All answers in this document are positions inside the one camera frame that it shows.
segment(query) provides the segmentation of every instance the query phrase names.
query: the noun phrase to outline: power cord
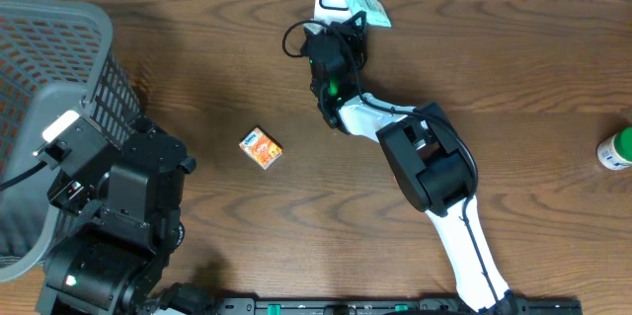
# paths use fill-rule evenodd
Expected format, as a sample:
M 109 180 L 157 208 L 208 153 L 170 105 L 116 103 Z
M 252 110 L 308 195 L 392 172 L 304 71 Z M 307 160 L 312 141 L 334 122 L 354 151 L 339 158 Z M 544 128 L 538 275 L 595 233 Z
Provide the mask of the power cord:
M 9 181 L 1 184 L 0 185 L 0 192 L 6 190 L 7 188 L 10 188 L 10 187 L 13 187 L 13 186 L 17 185 L 18 183 L 22 182 L 26 178 L 28 178 L 28 177 L 34 175 L 35 173 L 39 172 L 45 166 L 46 166 L 46 162 L 39 162 L 39 163 L 37 163 L 34 167 L 29 169 L 28 171 L 23 172 L 19 176 L 15 177 L 15 178 L 12 178 Z
M 498 295 L 496 294 L 496 291 L 494 290 L 494 286 L 492 285 L 492 280 L 490 279 L 489 274 L 487 273 L 487 268 L 485 267 L 485 262 L 483 261 L 483 256 L 481 255 L 480 249 L 478 247 L 478 243 L 476 242 L 476 239 L 474 238 L 474 231 L 472 230 L 472 226 L 470 225 L 470 221 L 469 218 L 467 217 L 467 205 L 470 203 L 470 201 L 474 198 L 475 194 L 476 194 L 476 190 L 478 188 L 478 166 L 476 165 L 476 161 L 474 161 L 474 157 L 472 156 L 472 153 L 470 152 L 469 148 L 467 148 L 467 146 L 465 145 L 465 143 L 463 142 L 463 140 L 458 136 L 458 134 L 456 133 L 456 131 L 454 130 L 453 127 L 450 126 L 450 124 L 443 120 L 442 118 L 438 118 L 438 117 L 434 117 L 434 116 L 430 116 L 427 114 L 423 114 L 423 113 L 417 113 L 417 112 L 406 112 L 406 111 L 399 111 L 397 109 L 395 109 L 394 106 L 391 106 L 390 109 L 388 108 L 384 108 L 384 107 L 380 107 L 377 106 L 373 103 L 371 103 L 362 93 L 362 86 L 361 86 L 361 82 L 359 79 L 359 74 L 357 73 L 357 65 L 356 65 L 356 61 L 354 60 L 354 55 L 351 51 L 351 48 L 349 47 L 349 45 L 347 44 L 347 41 L 345 40 L 345 38 L 343 38 L 343 36 L 340 34 L 340 32 L 338 32 L 338 30 L 336 30 L 335 28 L 333 28 L 331 25 L 327 25 L 325 23 L 319 22 L 317 20 L 301 20 L 295 24 L 293 24 L 292 26 L 290 26 L 287 31 L 285 31 L 285 34 L 283 35 L 283 40 L 281 43 L 281 47 L 283 49 L 283 52 L 292 58 L 301 58 L 304 57 L 304 54 L 299 53 L 299 54 L 295 54 L 295 53 L 291 53 L 287 50 L 287 47 L 285 46 L 285 43 L 287 41 L 287 37 L 289 36 L 289 34 L 298 26 L 300 25 L 305 25 L 305 24 L 316 24 L 316 25 L 320 25 L 321 27 L 325 28 L 326 30 L 329 30 L 330 32 L 332 32 L 332 34 L 334 34 L 334 36 L 336 36 L 336 38 L 340 41 L 343 50 L 345 51 L 345 54 L 347 55 L 347 58 L 350 61 L 350 66 L 352 67 L 352 74 L 354 75 L 355 78 L 355 86 L 357 87 L 357 94 L 359 96 L 359 98 L 362 100 L 363 103 L 365 103 L 367 106 L 374 108 L 376 110 L 382 111 L 382 112 L 386 112 L 392 115 L 404 115 L 404 116 L 409 116 L 409 117 L 414 117 L 414 118 L 419 118 L 419 119 L 425 119 L 430 123 L 435 123 L 439 126 L 441 126 L 446 133 L 448 133 L 450 135 L 450 137 L 452 137 L 456 143 L 458 144 L 458 148 L 461 151 L 461 153 L 464 155 L 465 157 L 465 162 L 468 165 L 468 169 L 470 170 L 470 173 L 472 175 L 472 179 L 474 180 L 474 185 L 472 188 L 472 193 L 465 199 L 465 202 L 463 203 L 463 215 L 461 216 L 461 220 L 463 221 L 463 223 L 465 224 L 465 227 L 467 228 L 467 232 L 470 236 L 470 240 L 472 241 L 472 245 L 474 246 L 474 250 L 476 251 L 476 256 L 478 258 L 479 263 L 481 264 L 481 270 L 482 270 L 482 274 L 485 277 L 485 280 L 487 281 L 487 284 L 490 287 L 490 290 L 492 291 L 492 294 L 494 295 L 494 301 L 495 301 L 495 306 L 498 305 L 498 303 L 500 302 Z

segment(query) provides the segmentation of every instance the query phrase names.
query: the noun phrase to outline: wooden table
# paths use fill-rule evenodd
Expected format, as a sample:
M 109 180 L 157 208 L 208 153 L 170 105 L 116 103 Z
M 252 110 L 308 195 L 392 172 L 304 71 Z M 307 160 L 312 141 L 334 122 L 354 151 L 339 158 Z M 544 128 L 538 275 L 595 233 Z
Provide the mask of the wooden table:
M 78 1 L 108 12 L 147 113 L 197 157 L 187 239 L 157 289 L 455 292 L 434 228 L 379 146 L 329 129 L 308 63 L 281 52 L 313 0 Z M 512 289 L 629 314 L 632 180 L 602 168 L 595 148 L 632 118 L 632 0 L 381 1 L 394 27 L 369 30 L 365 85 L 447 111 L 480 167 L 483 228 Z M 266 172 L 237 146 L 256 124 L 285 149 Z M 0 285 L 2 312 L 30 313 L 41 283 L 35 270 Z

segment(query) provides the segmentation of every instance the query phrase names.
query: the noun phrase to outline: green connector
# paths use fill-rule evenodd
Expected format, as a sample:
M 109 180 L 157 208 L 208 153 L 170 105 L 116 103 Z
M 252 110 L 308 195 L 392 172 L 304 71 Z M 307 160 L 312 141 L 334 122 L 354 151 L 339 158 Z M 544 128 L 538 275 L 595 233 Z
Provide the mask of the green connector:
M 268 305 L 268 315 L 280 315 L 280 305 Z

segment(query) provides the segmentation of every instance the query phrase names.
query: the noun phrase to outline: green led light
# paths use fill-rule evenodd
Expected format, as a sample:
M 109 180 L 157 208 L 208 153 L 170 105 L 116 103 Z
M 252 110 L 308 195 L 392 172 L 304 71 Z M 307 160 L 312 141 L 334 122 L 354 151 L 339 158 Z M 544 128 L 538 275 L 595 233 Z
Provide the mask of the green led light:
M 335 85 L 332 85 L 327 90 L 327 93 L 329 93 L 330 97 L 335 97 L 338 94 L 338 87 Z

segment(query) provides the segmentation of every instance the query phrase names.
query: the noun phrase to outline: basket mesh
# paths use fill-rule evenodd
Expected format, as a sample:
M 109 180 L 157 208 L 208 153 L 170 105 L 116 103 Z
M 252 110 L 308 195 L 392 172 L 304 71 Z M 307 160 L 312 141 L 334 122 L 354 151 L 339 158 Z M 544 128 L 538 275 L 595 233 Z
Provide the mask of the basket mesh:
M 49 2 L 55 7 L 60 3 Z M 98 21 L 70 11 L 51 14 L 39 8 L 15 8 L 15 1 L 10 9 L 1 4 L 0 176 L 38 89 L 55 82 L 86 85 L 93 70 L 97 71 L 93 74 L 98 82 L 88 85 L 96 91 L 92 95 L 87 92 L 92 101 L 84 102 L 86 113 L 102 128 L 105 137 L 121 147 L 129 137 L 128 123 L 138 115 L 139 104 L 110 51 L 112 38 L 102 40 Z M 100 50 L 108 54 L 105 62 L 96 66 Z
M 121 148 L 140 108 L 112 36 L 110 18 L 91 4 L 0 0 L 0 181 L 37 163 L 41 132 L 69 109 Z M 44 169 L 0 192 L 0 261 L 38 240 L 55 176 Z

